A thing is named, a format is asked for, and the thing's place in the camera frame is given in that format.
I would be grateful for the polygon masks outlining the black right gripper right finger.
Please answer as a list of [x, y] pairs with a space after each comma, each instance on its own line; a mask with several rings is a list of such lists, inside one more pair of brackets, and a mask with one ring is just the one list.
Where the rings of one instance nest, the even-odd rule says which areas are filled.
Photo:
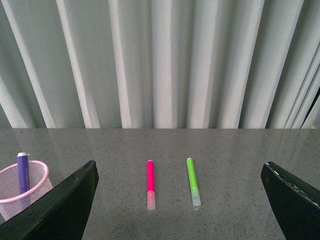
[[263, 165], [260, 177], [284, 237], [318, 240], [320, 191], [271, 161]]

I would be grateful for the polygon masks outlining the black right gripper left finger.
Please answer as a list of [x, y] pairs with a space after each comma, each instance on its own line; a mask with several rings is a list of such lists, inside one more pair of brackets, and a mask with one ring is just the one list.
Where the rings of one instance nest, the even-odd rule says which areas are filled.
[[80, 240], [99, 182], [94, 160], [0, 226], [2, 240]]

